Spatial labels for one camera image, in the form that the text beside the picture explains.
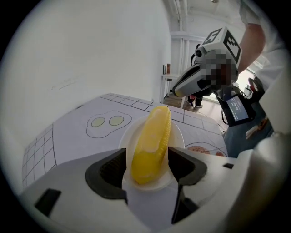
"pipe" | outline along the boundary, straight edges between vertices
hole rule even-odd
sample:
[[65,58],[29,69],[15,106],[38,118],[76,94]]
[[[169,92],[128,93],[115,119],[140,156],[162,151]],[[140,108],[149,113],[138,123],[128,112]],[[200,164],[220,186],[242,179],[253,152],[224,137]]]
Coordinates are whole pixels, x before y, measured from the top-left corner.
[[184,60],[184,70],[188,68],[189,47],[190,47],[190,41],[186,40],[186,55],[185,55],[185,60]]
[[177,6],[177,10],[178,10],[178,14],[179,14],[179,20],[182,19],[182,14],[181,14],[181,6],[180,6],[180,2],[179,0],[175,0],[176,2],[176,6]]
[[180,70],[180,74],[184,71],[184,69],[183,69],[183,64],[184,64],[184,48],[185,48],[185,40],[184,39],[182,39],[182,47],[183,47],[183,49],[182,49],[182,56],[181,56],[181,70]]
[[183,21],[179,20],[179,30],[183,31]]
[[177,8],[176,0],[173,0],[173,2],[174,2],[174,7],[175,7],[176,14],[178,16],[178,20],[180,20],[180,15],[179,15],[179,11],[178,11],[178,8]]
[[178,74],[181,74],[181,68],[182,68],[182,50],[183,50],[183,39],[180,39],[180,53],[179,53]]
[[188,4],[187,4],[187,0],[183,0],[183,5],[184,5],[185,15],[188,16]]

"white shirt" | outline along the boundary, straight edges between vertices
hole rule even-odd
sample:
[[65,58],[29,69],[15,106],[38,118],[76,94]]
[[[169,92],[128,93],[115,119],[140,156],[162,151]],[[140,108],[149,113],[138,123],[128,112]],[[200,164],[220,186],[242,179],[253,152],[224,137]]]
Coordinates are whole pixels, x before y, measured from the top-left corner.
[[256,76],[260,79],[266,91],[280,75],[283,67],[290,64],[289,52],[277,29],[254,2],[249,0],[229,0],[229,3],[233,14],[240,15],[240,20],[245,25],[249,23],[259,24],[263,29],[266,39],[266,51],[262,55],[266,61],[263,64],[263,68],[256,72]]

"white table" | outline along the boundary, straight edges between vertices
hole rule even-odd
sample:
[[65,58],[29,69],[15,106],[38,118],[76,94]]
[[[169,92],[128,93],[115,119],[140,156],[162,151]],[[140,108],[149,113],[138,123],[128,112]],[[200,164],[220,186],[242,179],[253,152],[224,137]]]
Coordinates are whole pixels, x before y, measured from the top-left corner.
[[[134,121],[149,115],[153,108],[161,105],[163,104],[109,93],[65,114],[41,132],[25,149],[22,167],[23,188],[62,163],[117,149],[125,130]],[[180,108],[168,107],[171,120],[183,135],[185,148],[200,146],[210,154],[215,155],[219,152],[227,156],[220,129],[213,119]],[[150,195],[140,193],[136,196],[139,193],[137,190],[130,192],[129,186],[123,187],[128,194],[128,207],[142,220],[146,214],[146,219],[153,223],[158,222],[159,224],[155,225],[157,228],[151,225],[155,230],[170,226],[177,192],[177,184],[175,180],[173,182],[170,186],[171,192],[164,188]]]
[[[167,96],[170,95],[170,88],[171,88],[171,82],[173,80],[178,80],[180,77],[180,75],[178,74],[168,74],[168,75],[162,75],[162,84],[161,84],[161,103],[164,103],[164,97],[165,97],[165,85],[166,85],[166,81],[168,83],[167,86]],[[184,106],[184,102],[185,102],[185,97],[182,98],[182,103],[180,108],[183,109]]]

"white wall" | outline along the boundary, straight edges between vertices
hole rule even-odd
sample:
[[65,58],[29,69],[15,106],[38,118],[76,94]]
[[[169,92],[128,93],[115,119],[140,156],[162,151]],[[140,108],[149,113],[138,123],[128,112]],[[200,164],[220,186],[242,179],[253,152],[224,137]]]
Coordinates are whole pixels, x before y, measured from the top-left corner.
[[22,191],[23,146],[0,121],[0,166],[14,193]]
[[15,158],[38,133],[99,95],[158,101],[162,65],[170,61],[169,16],[161,0],[41,2],[0,67],[0,120],[15,141],[1,146],[11,167],[21,171]]
[[172,39],[170,73],[178,74],[179,70],[180,39]]
[[210,32],[222,27],[227,27],[236,40],[241,41],[244,30],[241,30],[233,25],[215,18],[210,18],[204,15],[188,16],[186,19],[186,30],[196,36],[207,37]]

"grid pattern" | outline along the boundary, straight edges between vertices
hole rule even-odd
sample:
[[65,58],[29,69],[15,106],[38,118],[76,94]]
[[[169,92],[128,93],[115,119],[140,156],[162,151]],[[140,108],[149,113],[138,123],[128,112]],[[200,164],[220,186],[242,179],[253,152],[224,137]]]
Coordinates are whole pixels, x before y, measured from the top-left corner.
[[51,124],[25,149],[22,165],[22,183],[26,188],[56,166],[54,126]]
[[203,116],[201,114],[173,107],[170,105],[155,103],[153,101],[137,99],[129,96],[118,94],[106,94],[100,96],[103,99],[118,102],[120,104],[128,105],[134,108],[138,108],[144,111],[150,112],[156,106],[168,106],[171,111],[171,119],[177,122],[181,122],[205,131],[221,135],[221,131],[215,120],[210,117]]

